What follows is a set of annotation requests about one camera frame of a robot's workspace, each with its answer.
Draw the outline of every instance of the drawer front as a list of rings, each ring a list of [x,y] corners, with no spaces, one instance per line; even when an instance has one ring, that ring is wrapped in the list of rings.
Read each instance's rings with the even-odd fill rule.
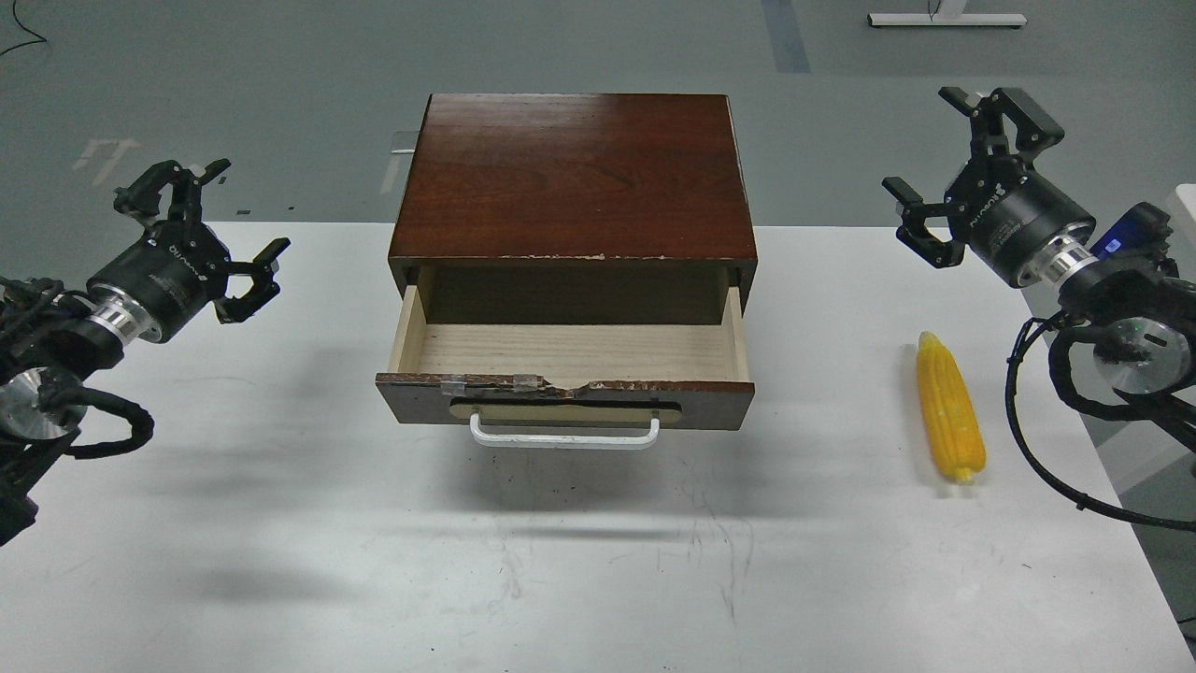
[[[464,424],[466,412],[502,426],[738,430],[756,392],[742,381],[593,381],[556,388],[541,377],[379,374],[399,423]]]
[[[427,289],[408,287],[376,379],[399,423],[737,430],[755,394],[736,286],[708,324],[429,322]]]

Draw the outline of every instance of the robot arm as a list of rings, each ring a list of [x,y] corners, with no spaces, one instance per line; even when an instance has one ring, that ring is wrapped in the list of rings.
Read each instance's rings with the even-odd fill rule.
[[[925,203],[899,177],[883,181],[898,202],[897,238],[939,268],[960,263],[971,247],[1011,287],[1048,282],[1062,307],[1049,361],[1060,398],[1107,421],[1152,421],[1196,452],[1196,412],[1172,396],[1196,383],[1196,285],[1180,280],[1167,257],[1168,215],[1139,203],[1086,246],[1096,220],[1033,166],[1063,139],[1058,123],[1019,88],[975,102],[956,87],[939,94],[969,118],[971,155],[941,203]],[[1017,127],[1012,147],[1006,121]],[[950,240],[927,230],[934,216],[947,218]],[[1076,391],[1076,343],[1093,345],[1097,369],[1125,404]]]
[[[279,293],[277,256],[291,244],[270,241],[250,262],[234,262],[201,221],[205,184],[227,169],[220,159],[196,176],[178,161],[151,166],[116,190],[112,207],[145,227],[140,239],[87,280],[65,290],[59,280],[0,277],[0,545],[33,524],[29,491],[62,455],[96,459],[129,453],[153,436],[153,418],[111,393],[83,386],[124,357],[134,339],[169,342],[209,301],[220,322],[242,322]],[[164,219],[161,190],[172,188]],[[252,286],[226,296],[228,276]],[[129,438],[73,446],[87,408],[129,423]]]

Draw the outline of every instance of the dark wood top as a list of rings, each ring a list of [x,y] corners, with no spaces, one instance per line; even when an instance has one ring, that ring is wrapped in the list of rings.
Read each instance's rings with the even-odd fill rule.
[[[390,256],[753,268],[727,98],[433,94]]]

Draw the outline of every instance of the open drawer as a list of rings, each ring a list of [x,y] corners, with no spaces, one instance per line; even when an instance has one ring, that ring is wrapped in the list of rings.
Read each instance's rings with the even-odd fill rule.
[[[425,268],[377,385],[401,423],[737,430],[755,387],[719,269]]]

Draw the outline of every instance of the gray floor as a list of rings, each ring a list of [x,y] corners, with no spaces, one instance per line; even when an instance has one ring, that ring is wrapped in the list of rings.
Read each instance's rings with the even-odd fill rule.
[[[407,169],[391,136],[434,91],[728,93],[758,225],[893,226],[881,177],[933,194],[965,159],[942,85],[1025,87],[1067,129],[1039,170],[1104,224],[1196,182],[1196,2],[969,2],[1024,12],[1017,31],[865,19],[926,6],[23,1],[50,44],[0,59],[0,273],[80,285],[139,231],[111,189],[164,158],[232,159],[207,219],[390,220]],[[0,44],[22,39],[0,18]],[[825,251],[844,275],[867,263],[849,252]],[[1098,442],[1115,430],[1090,428]],[[1127,502],[1191,516],[1196,484],[1177,465]],[[1142,542],[1177,612],[1196,613],[1191,543]]]

